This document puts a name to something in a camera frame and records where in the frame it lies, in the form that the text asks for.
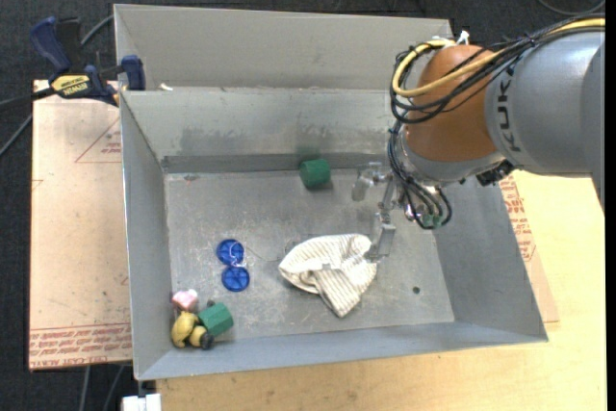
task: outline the pink toy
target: pink toy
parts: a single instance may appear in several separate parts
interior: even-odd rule
[[[173,304],[184,310],[185,312],[191,312],[196,308],[198,296],[195,290],[186,290],[177,292],[171,299]]]

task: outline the bin floor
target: bin floor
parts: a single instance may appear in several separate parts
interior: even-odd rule
[[[331,186],[307,190],[295,171],[168,174],[167,231],[173,290],[194,288],[200,306],[224,302],[234,327],[220,339],[244,339],[453,321],[434,238],[394,211],[392,253],[361,302],[343,319],[318,295],[288,283],[278,265],[296,244],[321,235],[368,235],[383,187],[351,200],[355,170],[332,170]],[[227,291],[216,247],[244,245],[250,284]]]

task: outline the green block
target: green block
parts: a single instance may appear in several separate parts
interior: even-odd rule
[[[331,170],[326,160],[304,161],[299,165],[299,177],[307,189],[329,182]]]
[[[215,303],[199,312],[198,317],[214,337],[233,327],[233,317],[224,303]]]

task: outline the blue disc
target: blue disc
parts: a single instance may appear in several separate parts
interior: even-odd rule
[[[244,259],[244,247],[237,240],[230,238],[218,244],[216,255],[225,266],[237,266]]]
[[[222,285],[230,292],[243,291],[250,283],[250,274],[244,268],[227,268],[221,278]]]

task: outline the white cloth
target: white cloth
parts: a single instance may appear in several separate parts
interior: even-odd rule
[[[376,276],[376,264],[364,257],[370,247],[365,235],[316,237],[298,244],[278,269],[299,289],[321,295],[338,317],[344,317]]]

